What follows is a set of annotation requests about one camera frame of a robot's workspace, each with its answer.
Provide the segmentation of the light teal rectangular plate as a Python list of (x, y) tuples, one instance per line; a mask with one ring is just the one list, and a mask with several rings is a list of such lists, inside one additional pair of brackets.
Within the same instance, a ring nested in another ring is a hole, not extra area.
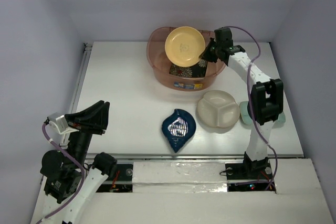
[[(243, 101), (239, 104), (240, 118), (245, 125), (252, 125), (253, 121), (248, 113), (248, 101)], [(283, 125), (286, 122), (285, 113), (279, 114), (276, 124)]]

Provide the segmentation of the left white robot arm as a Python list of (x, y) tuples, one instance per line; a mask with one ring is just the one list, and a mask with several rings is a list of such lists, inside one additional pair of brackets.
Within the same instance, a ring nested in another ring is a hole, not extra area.
[(84, 167), (93, 135), (106, 132), (109, 108), (109, 102), (100, 100), (80, 112), (46, 118), (42, 132), (54, 149), (41, 160), (46, 198), (38, 223), (78, 223), (99, 187), (118, 176), (117, 159), (105, 152)]

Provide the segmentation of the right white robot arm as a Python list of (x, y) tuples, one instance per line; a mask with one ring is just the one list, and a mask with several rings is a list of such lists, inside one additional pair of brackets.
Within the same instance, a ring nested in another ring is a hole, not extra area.
[(247, 110), (253, 121), (248, 147), (241, 163), (226, 165), (224, 173), (229, 180), (255, 183), (260, 174), (269, 167), (268, 151), (270, 133), (274, 123), (283, 112), (284, 85), (280, 79), (273, 79), (256, 65), (256, 58), (250, 59), (242, 46), (235, 46), (230, 26), (214, 31), (201, 59), (208, 62), (222, 61), (246, 82)]

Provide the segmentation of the yellow round plate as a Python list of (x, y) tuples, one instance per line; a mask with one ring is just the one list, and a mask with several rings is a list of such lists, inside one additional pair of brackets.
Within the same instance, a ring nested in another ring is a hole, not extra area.
[(165, 41), (165, 53), (169, 61), (179, 67), (197, 64), (205, 47), (203, 35), (197, 29), (188, 26), (172, 30)]

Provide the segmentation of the dark blue leaf-shaped plate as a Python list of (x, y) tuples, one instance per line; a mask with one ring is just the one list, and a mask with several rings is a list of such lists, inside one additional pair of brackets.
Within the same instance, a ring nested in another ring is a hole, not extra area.
[(196, 121), (187, 111), (174, 109), (161, 125), (161, 131), (174, 153), (178, 153), (196, 132)]

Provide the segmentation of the black floral square plate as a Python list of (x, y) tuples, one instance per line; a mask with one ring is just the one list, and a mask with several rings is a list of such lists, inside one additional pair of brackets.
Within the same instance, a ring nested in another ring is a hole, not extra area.
[(208, 62), (204, 59), (190, 67), (180, 67), (172, 63), (169, 74), (183, 78), (201, 78), (206, 75), (207, 65)]

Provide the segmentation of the white three-section divided plate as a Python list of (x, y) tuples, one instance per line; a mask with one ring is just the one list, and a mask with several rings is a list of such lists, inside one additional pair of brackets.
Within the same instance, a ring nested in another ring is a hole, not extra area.
[(200, 120), (209, 127), (229, 128), (240, 117), (240, 108), (234, 97), (221, 90), (206, 92), (198, 101), (196, 112)]

